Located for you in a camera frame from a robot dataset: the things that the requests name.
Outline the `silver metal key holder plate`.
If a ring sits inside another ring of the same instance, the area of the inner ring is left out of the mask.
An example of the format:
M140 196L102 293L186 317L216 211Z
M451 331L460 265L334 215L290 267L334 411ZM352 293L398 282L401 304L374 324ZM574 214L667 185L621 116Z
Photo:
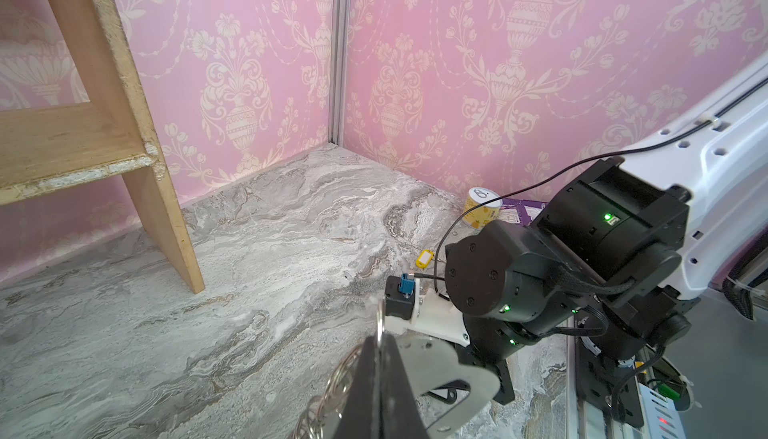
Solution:
M371 336L378 340L380 346L385 333L390 334L384 329L384 304L380 303L376 315L376 331ZM459 398L433 422L425 424L422 420L428 438L448 437L477 415L499 391L500 383L494 373L460 363L454 348L448 343L415 336L393 337L397 342L416 404L419 397L440 386L458 382L468 388L465 396ZM363 342L353 348L334 369L324 393L309 401L290 434L292 438L334 438Z

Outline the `yellow key tag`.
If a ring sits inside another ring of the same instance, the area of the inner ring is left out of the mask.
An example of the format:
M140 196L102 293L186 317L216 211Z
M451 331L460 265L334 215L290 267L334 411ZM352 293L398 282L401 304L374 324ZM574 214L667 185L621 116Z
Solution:
M422 250L415 259L415 265L418 269L425 270L433 261L434 252L428 249Z

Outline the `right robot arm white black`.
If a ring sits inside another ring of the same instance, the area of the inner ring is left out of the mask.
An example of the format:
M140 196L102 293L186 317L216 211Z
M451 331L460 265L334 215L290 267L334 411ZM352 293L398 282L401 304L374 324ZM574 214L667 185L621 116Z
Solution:
M527 226L500 220L446 249L473 365L553 335L588 342L582 383L617 410L643 348L662 354L721 266L767 226L767 61L629 149L602 154Z

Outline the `purple snack packet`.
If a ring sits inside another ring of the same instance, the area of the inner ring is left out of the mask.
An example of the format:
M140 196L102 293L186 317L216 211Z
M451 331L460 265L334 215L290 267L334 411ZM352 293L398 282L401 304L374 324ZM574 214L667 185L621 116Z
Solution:
M498 219L511 224L527 226L536 219L546 205L546 202L505 198Z

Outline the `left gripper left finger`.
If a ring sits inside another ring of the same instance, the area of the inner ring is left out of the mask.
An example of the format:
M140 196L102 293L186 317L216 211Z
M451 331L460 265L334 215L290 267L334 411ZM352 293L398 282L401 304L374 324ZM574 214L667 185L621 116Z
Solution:
M379 342L369 336L363 342L353 382L334 438L381 437L381 364Z

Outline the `wooden two-tier shelf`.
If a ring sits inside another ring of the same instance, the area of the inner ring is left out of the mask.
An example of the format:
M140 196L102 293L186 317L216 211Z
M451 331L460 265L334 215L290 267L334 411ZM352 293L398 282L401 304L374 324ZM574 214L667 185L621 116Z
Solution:
M121 176L194 293L205 285L114 0L48 0L89 96L1 115L1 203Z

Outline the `yellow cup white lid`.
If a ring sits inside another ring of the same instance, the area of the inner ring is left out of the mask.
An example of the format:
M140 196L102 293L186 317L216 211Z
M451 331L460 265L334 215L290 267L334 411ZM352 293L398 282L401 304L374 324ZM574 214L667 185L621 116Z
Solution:
M470 188L464 205L462 221L474 229L496 220L503 205L500 196L483 187Z

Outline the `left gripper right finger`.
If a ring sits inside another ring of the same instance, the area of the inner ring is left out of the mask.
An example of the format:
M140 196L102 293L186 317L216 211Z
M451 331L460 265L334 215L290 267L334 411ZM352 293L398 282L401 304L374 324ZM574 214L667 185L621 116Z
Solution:
M428 438L395 338L385 333L379 346L379 437Z

